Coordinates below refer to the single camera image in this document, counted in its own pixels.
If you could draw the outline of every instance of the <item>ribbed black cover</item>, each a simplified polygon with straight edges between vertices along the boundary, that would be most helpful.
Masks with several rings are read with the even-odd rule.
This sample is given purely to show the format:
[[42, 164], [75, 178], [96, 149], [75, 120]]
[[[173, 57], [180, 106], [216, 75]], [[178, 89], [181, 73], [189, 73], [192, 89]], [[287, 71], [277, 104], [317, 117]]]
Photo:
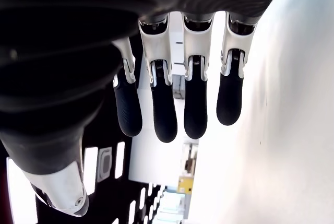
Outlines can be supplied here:
[[199, 139], [207, 129], [207, 81], [200, 77], [200, 56], [193, 57], [193, 77], [185, 80], [184, 130], [192, 139]]
[[233, 125], [240, 116], [242, 102], [242, 83], [239, 76], [220, 74], [217, 100], [217, 118], [225, 126]]
[[142, 128], [141, 110], [136, 83], [127, 82], [123, 68], [118, 73], [118, 85], [114, 91], [120, 128], [125, 135], [134, 137]]
[[172, 142], [177, 134], [173, 87], [160, 82], [152, 87], [154, 129], [159, 140]]

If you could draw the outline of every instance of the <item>silver screw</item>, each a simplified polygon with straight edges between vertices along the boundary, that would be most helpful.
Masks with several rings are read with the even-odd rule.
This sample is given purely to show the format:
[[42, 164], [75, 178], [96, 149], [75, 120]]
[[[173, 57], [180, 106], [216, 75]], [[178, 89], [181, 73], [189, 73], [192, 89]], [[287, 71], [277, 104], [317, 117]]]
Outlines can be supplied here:
[[83, 199], [84, 199], [83, 197], [78, 198], [77, 201], [75, 202], [75, 206], [76, 207], [79, 206]]

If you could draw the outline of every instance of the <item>white joint cover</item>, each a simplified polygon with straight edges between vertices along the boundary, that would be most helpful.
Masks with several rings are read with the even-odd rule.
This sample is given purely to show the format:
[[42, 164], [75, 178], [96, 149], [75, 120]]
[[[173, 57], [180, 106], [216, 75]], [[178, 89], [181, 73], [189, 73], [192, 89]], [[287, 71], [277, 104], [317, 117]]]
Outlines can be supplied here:
[[249, 50], [251, 49], [251, 44], [254, 36], [254, 31], [249, 35], [238, 35], [231, 31], [229, 27], [229, 13], [226, 12], [225, 16], [225, 30], [224, 30], [224, 38], [223, 38], [223, 46], [222, 46], [222, 54], [223, 54], [223, 64], [226, 62], [228, 52], [230, 49], [240, 49], [245, 52], [245, 61], [244, 65], [248, 61], [248, 54]]
[[129, 37], [114, 40], [112, 43], [119, 49], [122, 58], [127, 60], [130, 73], [133, 73], [135, 71], [135, 65]]
[[168, 24], [165, 32], [156, 35], [144, 33], [139, 23], [139, 31], [141, 34], [144, 56], [151, 83], [153, 82], [151, 70], [152, 61], [166, 60], [168, 64], [168, 74], [172, 74], [171, 45], [169, 39], [169, 15], [166, 23]]
[[211, 47], [211, 34], [213, 18], [210, 27], [202, 32], [195, 32], [188, 29], [185, 25], [184, 19], [183, 24], [183, 45], [184, 45], [184, 64], [186, 70], [188, 70], [189, 57], [192, 55], [201, 55], [205, 57], [205, 71], [209, 66], [210, 47]]
[[[37, 175], [24, 171], [23, 173], [30, 183], [47, 194], [58, 210], [67, 214], [74, 214], [85, 203], [86, 194], [83, 192], [84, 186], [81, 182], [76, 161], [63, 170], [52, 174]], [[76, 206], [76, 201], [81, 197], [83, 198], [81, 204]]]

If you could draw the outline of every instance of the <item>fluorescent light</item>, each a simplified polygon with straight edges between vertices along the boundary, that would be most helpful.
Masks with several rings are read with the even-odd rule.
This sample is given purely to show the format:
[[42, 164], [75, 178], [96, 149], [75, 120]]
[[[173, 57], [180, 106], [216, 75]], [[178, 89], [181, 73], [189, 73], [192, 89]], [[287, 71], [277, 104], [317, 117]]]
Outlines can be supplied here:
[[129, 224], [134, 223], [135, 220], [136, 201], [132, 201], [129, 210]]
[[145, 191], [146, 191], [146, 189], [144, 187], [140, 191], [139, 209], [142, 209], [144, 207], [144, 203], [145, 203]]
[[7, 181], [14, 224], [36, 224], [35, 192], [22, 170], [7, 158]]
[[124, 149], [124, 142], [120, 142], [117, 144], [115, 179], [118, 179], [123, 174]]
[[88, 195], [95, 191], [96, 165], [98, 160], [97, 147], [89, 147], [85, 149], [85, 158], [83, 161], [83, 184]]
[[148, 192], [147, 192], [148, 196], [152, 195], [152, 189], [153, 189], [152, 186], [153, 186], [152, 183], [148, 184]]
[[155, 198], [154, 198], [154, 203], [153, 203], [153, 210], [154, 210], [154, 211], [157, 210], [157, 203], [158, 203], [158, 200], [157, 200], [157, 198], [155, 197]]
[[161, 197], [161, 191], [158, 191], [158, 198], [157, 198], [157, 202], [160, 202], [160, 197]]
[[150, 207], [150, 213], [148, 215], [148, 219], [151, 220], [153, 217], [153, 206]]

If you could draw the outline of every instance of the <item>black fingertip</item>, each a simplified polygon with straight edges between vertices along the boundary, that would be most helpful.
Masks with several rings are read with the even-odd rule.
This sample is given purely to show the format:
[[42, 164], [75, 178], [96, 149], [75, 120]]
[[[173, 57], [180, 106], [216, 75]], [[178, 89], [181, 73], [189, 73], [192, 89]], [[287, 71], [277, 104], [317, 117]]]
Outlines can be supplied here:
[[154, 129], [159, 140], [164, 143], [170, 143], [176, 138], [177, 134], [177, 119], [172, 86], [161, 82], [152, 87], [151, 90]]
[[244, 79], [238, 75], [220, 74], [217, 100], [217, 118], [225, 126], [233, 125], [240, 116], [242, 106], [242, 84]]
[[137, 94], [136, 83], [129, 84], [125, 76], [118, 75], [118, 85], [114, 87], [117, 117], [122, 132], [129, 136], [137, 136], [142, 128], [142, 116]]
[[192, 139], [201, 138], [208, 124], [207, 81], [193, 77], [185, 81], [184, 130]]

